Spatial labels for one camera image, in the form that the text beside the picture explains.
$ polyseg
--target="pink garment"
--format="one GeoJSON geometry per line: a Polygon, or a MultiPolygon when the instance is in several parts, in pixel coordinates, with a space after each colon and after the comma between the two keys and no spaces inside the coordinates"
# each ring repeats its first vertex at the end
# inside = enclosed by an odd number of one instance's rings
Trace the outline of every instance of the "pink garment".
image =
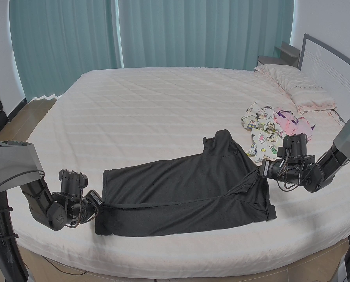
{"type": "Polygon", "coordinates": [[[303,116],[300,118],[294,117],[293,113],[287,110],[282,110],[281,108],[275,108],[274,111],[274,121],[277,122],[285,134],[292,136],[294,134],[306,134],[308,140],[312,138],[312,131],[315,126],[310,125],[308,120],[303,116]]]}

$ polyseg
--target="tiled floor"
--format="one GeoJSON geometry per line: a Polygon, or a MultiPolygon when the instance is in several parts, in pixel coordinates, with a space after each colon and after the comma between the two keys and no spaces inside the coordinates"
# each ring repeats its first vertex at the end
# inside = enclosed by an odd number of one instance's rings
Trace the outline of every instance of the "tiled floor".
{"type": "MultiPolygon", "coordinates": [[[[35,100],[27,104],[18,115],[9,122],[0,133],[0,141],[26,141],[40,120],[54,105],[53,100],[35,100]]],[[[158,282],[327,282],[333,275],[338,262],[346,253],[348,240],[342,240],[336,245],[312,254],[288,266],[249,276],[223,278],[187,278],[187,279],[158,279],[158,282]]],[[[140,281],[153,282],[153,279],[128,279],[87,273],[82,276],[71,276],[57,271],[43,257],[24,248],[20,248],[24,262],[32,271],[36,282],[111,282],[111,281],[140,281]]],[[[65,266],[57,265],[61,270],[70,273],[80,273],[65,266]]],[[[0,282],[3,282],[0,271],[0,282]]]]}

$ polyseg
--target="curtain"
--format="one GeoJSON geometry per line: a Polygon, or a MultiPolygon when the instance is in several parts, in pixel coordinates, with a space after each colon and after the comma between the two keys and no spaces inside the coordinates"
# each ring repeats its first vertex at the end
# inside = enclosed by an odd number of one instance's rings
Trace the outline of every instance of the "curtain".
{"type": "Polygon", "coordinates": [[[294,0],[118,0],[124,67],[252,70],[289,42],[294,0]]]}
{"type": "Polygon", "coordinates": [[[122,67],[252,70],[289,42],[294,0],[10,0],[27,100],[122,67]]]}
{"type": "Polygon", "coordinates": [[[28,101],[61,95],[88,71],[121,67],[115,0],[10,0],[9,8],[28,101]]]}

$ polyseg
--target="barcode label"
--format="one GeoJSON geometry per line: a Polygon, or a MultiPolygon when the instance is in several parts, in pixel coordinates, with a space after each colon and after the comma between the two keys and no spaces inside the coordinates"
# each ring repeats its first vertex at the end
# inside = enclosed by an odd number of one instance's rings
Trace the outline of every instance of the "barcode label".
{"type": "Polygon", "coordinates": [[[99,199],[99,197],[97,197],[97,195],[94,192],[92,192],[90,194],[94,198],[94,200],[97,201],[98,204],[102,204],[102,201],[99,199]]]}
{"type": "Polygon", "coordinates": [[[264,176],[267,175],[269,169],[269,161],[265,161],[264,176]]]}

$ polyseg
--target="mattress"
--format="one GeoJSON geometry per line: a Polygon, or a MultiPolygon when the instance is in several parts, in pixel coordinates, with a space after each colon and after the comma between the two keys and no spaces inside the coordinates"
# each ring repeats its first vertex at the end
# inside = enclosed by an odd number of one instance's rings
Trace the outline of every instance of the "mattress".
{"type": "MultiPolygon", "coordinates": [[[[202,138],[228,129],[244,149],[241,116],[256,101],[296,114],[259,72],[210,68],[134,68],[83,74],[37,125],[36,147],[50,191],[61,169],[85,173],[102,193],[105,169],[201,153],[202,138]]],[[[316,127],[308,153],[319,158],[342,128],[332,111],[304,115],[316,127]]],[[[277,219],[231,229],[159,237],[97,236],[94,222],[55,232],[37,223],[19,188],[8,191],[19,245],[68,266],[133,278],[247,275],[290,264],[350,234],[350,163],[316,193],[285,193],[268,180],[277,219]]]]}

